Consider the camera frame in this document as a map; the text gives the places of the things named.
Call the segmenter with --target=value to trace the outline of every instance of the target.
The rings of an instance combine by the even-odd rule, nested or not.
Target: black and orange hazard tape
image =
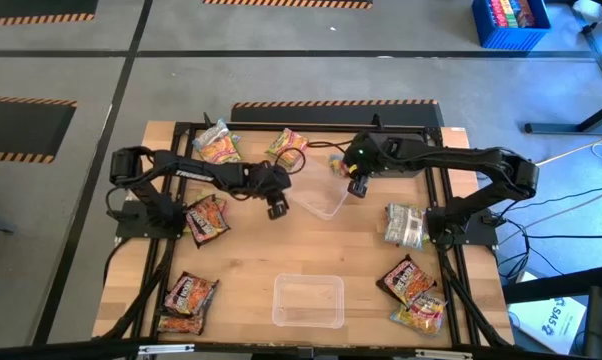
[[[248,107],[303,107],[303,106],[372,106],[372,105],[418,105],[433,104],[436,100],[328,100],[328,101],[274,101],[274,102],[240,102],[234,108]]]
[[[203,0],[204,4],[372,9],[372,0]]]
[[[51,163],[76,109],[74,100],[0,96],[0,161]]]
[[[94,19],[98,0],[0,0],[0,26]]]
[[[238,102],[233,122],[369,124],[379,115],[387,124],[443,126],[439,102],[432,99]]]

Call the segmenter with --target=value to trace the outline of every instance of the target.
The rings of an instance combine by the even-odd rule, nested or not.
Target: concrete floor
[[[101,1],[93,23],[28,26],[31,32],[26,27],[0,28],[0,49],[127,49],[142,3]],[[377,0],[372,11],[344,12],[155,1],[141,49],[481,50],[470,3]],[[549,13],[553,30],[535,50],[588,50],[567,7],[550,6]],[[0,95],[79,101],[52,165],[0,163],[0,217],[19,228],[14,236],[0,235],[0,346],[27,343],[36,326],[122,63],[0,58]],[[437,99],[445,124],[467,128],[472,146],[505,146],[537,161],[596,137],[525,135],[522,123],[582,121],[602,107],[602,75],[589,59],[138,59],[107,153],[138,144],[149,120],[199,121],[203,111],[227,118],[236,101],[330,98]],[[92,330],[115,229],[103,203],[110,188],[108,167],[106,157],[51,333],[53,342],[85,340]],[[543,167],[533,201],[600,186],[602,160],[584,150]],[[115,198],[117,207],[122,199]],[[527,224],[581,200],[509,217]],[[602,200],[540,224],[530,234],[602,234],[599,209]],[[501,239],[511,231],[498,229]],[[602,240],[536,240],[533,246],[564,272],[602,266]],[[522,240],[512,239],[499,257],[521,249]],[[528,266],[554,275],[535,255]]]

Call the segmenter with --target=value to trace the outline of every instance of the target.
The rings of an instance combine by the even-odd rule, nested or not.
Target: blue storage bin
[[[534,28],[502,28],[492,20],[490,0],[474,0],[472,13],[481,46],[488,49],[532,50],[550,31],[550,19],[543,0],[528,0],[535,19]]]

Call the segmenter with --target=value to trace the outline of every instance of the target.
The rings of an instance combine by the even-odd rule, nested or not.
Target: clear plastic container
[[[343,280],[338,276],[280,274],[274,280],[272,321],[277,326],[343,326]]]
[[[335,175],[327,160],[321,164],[309,156],[301,172],[290,176],[286,191],[292,200],[323,220],[330,220],[348,196],[350,180]]]

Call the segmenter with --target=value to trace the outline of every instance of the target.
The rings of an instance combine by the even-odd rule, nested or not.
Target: wooden tabletop
[[[174,124],[149,122],[143,145],[169,149]],[[442,128],[442,133],[444,145],[468,147],[464,129]],[[241,136],[239,151],[248,162],[265,159],[265,149],[277,136],[274,132],[260,131],[236,134]],[[303,135],[311,141],[332,142],[350,140],[353,136],[317,132]],[[334,153],[335,149],[330,148],[306,151],[309,158],[321,164],[327,164],[328,156]],[[434,173],[435,182],[440,185],[439,172]],[[294,175],[291,180],[294,188]],[[450,170],[450,181],[456,196],[466,196],[478,188],[473,172]],[[214,188],[188,181],[186,202],[193,202],[202,192],[214,192]],[[229,201],[225,218],[232,229],[199,250],[186,234],[177,242],[169,281],[171,287],[183,271],[220,281],[207,312],[205,330],[201,336],[162,334],[161,340],[306,346],[450,346],[447,319],[438,336],[422,336],[389,319],[398,303],[375,286],[375,281],[406,253],[424,271],[437,279],[441,277],[436,251],[430,244],[424,251],[417,251],[396,248],[383,241],[384,207],[388,203],[428,207],[423,173],[411,179],[371,180],[365,199],[348,195],[338,213],[328,221],[291,199],[288,199],[288,214],[271,221],[265,201],[238,202],[221,192],[215,193]],[[94,325],[95,336],[109,330],[137,295],[148,243],[146,239],[132,239],[113,258]],[[464,246],[464,251],[474,301],[499,334],[513,342],[494,256],[482,246]],[[340,277],[345,285],[344,325],[339,329],[274,325],[274,280],[282,273]],[[440,286],[431,291],[443,298]],[[142,334],[149,332],[154,303],[151,298]],[[463,306],[458,298],[455,304],[461,338],[467,342]]]

